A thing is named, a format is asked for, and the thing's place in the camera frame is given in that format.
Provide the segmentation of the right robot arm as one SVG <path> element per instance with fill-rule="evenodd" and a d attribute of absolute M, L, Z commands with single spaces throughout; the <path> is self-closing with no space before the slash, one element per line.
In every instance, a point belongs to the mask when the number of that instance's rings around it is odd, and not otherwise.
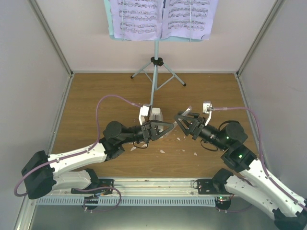
<path fill-rule="evenodd" d="M 200 138 L 223 151 L 221 156 L 228 167 L 212 178 L 218 194 L 234 194 L 269 216 L 280 230 L 303 230 L 307 226 L 307 200 L 293 192 L 244 145 L 248 136 L 238 121 L 228 120 L 215 128 L 199 114 L 175 115 L 186 136 Z"/>

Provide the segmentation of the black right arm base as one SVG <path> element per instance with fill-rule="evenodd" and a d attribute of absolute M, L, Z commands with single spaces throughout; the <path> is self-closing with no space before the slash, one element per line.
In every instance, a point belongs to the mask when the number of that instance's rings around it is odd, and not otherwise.
<path fill-rule="evenodd" d="M 199 195 L 217 195 L 219 192 L 213 185 L 212 179 L 196 179 L 192 182 L 192 187 Z"/>

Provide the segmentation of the white metronome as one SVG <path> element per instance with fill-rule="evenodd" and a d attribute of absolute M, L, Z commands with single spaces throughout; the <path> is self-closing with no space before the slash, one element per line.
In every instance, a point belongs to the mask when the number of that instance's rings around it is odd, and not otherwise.
<path fill-rule="evenodd" d="M 164 119 L 163 119 L 162 110 L 160 108 L 152 108 L 149 119 L 163 122 Z M 157 129 L 158 129 L 159 133 L 161 133 L 164 130 L 162 125 L 158 125 Z"/>

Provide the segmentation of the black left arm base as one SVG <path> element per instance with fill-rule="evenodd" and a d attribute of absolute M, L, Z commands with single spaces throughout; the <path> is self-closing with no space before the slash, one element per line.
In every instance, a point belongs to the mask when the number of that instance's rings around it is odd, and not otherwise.
<path fill-rule="evenodd" d="M 114 179 L 99 179 L 99 183 L 91 183 L 85 189 L 71 189 L 72 194 L 93 194 L 93 195 L 109 195 L 113 193 L 113 190 L 110 189 L 114 186 Z"/>

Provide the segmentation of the clear plastic metronome cover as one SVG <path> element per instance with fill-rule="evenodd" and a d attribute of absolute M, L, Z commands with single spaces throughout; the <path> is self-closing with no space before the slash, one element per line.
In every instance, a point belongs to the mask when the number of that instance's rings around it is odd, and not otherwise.
<path fill-rule="evenodd" d="M 185 111 L 179 111 L 177 115 L 188 115 L 191 112 L 191 110 L 192 110 L 192 106 L 190 105 Z M 173 125 L 174 125 L 174 128 L 176 128 L 176 126 L 178 125 L 178 122 L 176 121 L 176 119 L 173 122 Z"/>

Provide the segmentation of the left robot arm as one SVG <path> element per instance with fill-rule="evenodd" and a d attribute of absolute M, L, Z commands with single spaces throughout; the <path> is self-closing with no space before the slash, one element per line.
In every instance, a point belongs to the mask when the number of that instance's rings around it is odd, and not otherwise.
<path fill-rule="evenodd" d="M 143 125 L 125 127 L 118 121 L 110 122 L 103 138 L 90 146 L 60 154 L 36 152 L 24 166 L 21 174 L 29 199 L 41 198 L 53 190 L 84 189 L 95 193 L 99 180 L 93 170 L 76 172 L 75 169 L 117 158 L 125 150 L 123 144 L 156 141 L 174 128 L 168 122 L 150 120 Z"/>

